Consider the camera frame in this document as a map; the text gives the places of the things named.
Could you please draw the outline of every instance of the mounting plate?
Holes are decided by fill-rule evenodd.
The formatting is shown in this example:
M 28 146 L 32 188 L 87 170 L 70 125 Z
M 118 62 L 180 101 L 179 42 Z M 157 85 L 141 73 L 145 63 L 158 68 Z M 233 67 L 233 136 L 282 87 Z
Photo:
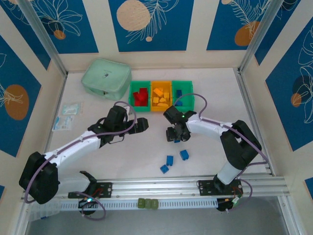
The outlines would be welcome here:
M 219 195 L 233 196 L 235 193 L 236 194 L 244 193 L 240 180 L 233 180 L 228 186 L 225 187 L 222 193 L 219 192 L 214 187 L 213 180 L 198 180 L 197 186 L 200 191 L 200 196 L 219 196 Z
M 95 194 L 91 195 L 93 197 L 97 198 L 111 198 L 112 194 L 112 183 L 110 182 L 105 182 L 105 183 L 96 183 L 96 192 L 101 190 L 102 192 L 100 194 Z M 68 193 L 68 198 L 85 198 L 85 196 L 79 195 L 75 192 L 69 192 Z

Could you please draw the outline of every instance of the plastic packet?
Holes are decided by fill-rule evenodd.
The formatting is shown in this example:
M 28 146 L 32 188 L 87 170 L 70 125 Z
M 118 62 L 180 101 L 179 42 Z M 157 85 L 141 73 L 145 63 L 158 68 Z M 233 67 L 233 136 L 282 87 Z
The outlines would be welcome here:
M 70 131 L 72 129 L 74 115 L 57 116 L 52 131 Z
M 62 115 L 78 115 L 83 108 L 82 102 L 65 103 L 62 107 Z

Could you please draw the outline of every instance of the mint green pouch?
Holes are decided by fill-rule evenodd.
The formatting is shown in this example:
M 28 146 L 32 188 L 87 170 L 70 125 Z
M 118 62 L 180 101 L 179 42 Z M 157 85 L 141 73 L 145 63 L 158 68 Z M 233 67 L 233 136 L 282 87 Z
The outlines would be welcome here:
M 82 84 L 90 94 L 120 100 L 131 80 L 130 66 L 99 58 L 88 67 L 82 78 Z

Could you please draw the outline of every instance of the plastic bin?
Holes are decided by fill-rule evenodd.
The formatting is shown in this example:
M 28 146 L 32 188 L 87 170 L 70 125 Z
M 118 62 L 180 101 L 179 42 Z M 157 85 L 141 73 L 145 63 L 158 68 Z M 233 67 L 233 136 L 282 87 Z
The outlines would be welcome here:
M 177 100 L 177 90 L 181 90 L 182 94 L 193 93 L 192 81 L 172 81 L 173 89 L 173 105 Z M 176 106 L 176 108 L 181 112 L 193 111 L 195 106 L 195 97 L 193 95 L 188 95 L 180 99 L 182 106 Z
M 156 93 L 153 92 L 155 88 L 162 88 L 163 92 L 170 93 L 170 98 L 167 102 L 165 102 L 168 107 L 165 106 L 156 106 L 153 104 L 153 98 L 159 97 Z M 154 112 L 161 112 L 167 110 L 169 107 L 172 106 L 173 96 L 172 96 L 172 82 L 171 81 L 152 81 L 151 82 L 151 96 L 150 96 L 150 104 L 151 104 L 151 111 Z
M 135 106 L 134 105 L 134 92 L 139 92 L 140 88 L 148 89 L 148 106 Z M 128 102 L 132 105 L 136 112 L 149 112 L 150 111 L 150 95 L 151 94 L 151 82 L 150 81 L 132 81 L 129 90 Z
M 99 58 L 94 60 L 86 70 L 82 84 L 90 94 L 120 100 L 131 79 L 131 67 L 128 65 Z

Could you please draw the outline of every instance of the yellow block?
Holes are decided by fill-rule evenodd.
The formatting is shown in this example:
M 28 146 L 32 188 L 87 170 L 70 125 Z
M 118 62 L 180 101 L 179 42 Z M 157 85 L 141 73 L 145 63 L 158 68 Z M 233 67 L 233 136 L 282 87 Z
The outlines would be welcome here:
M 164 93 L 164 98 L 169 99 L 170 98 L 170 94 L 168 92 Z
M 158 106 L 164 106 L 164 107 L 168 107 L 168 105 L 167 104 L 163 104 L 163 103 L 159 103 L 159 104 L 157 104 Z
M 164 94 L 163 91 L 161 91 L 159 88 L 155 88 L 153 92 L 156 93 L 158 96 L 163 96 Z
M 158 97 L 153 97 L 153 103 L 155 103 L 155 104 L 158 103 Z

